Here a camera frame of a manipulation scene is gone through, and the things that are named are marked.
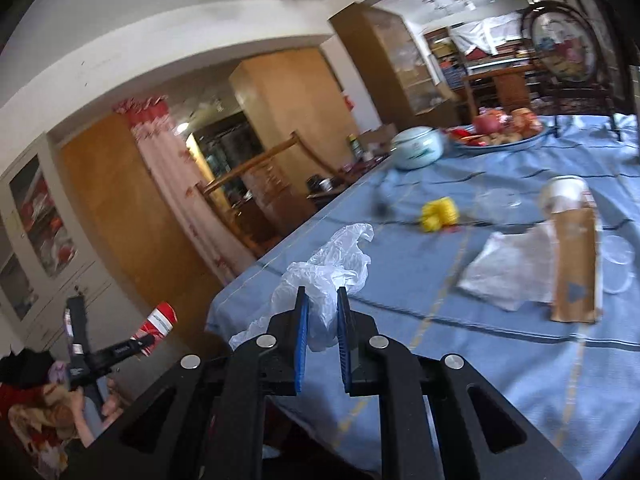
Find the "person's hand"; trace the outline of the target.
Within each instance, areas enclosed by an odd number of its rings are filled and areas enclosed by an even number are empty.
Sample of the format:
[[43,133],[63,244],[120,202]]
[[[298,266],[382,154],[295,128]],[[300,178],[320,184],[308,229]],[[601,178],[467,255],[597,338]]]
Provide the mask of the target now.
[[88,448],[94,440],[124,412],[122,398],[111,378],[101,378],[99,386],[105,387],[107,399],[98,408],[81,388],[70,393],[70,410],[82,445]]

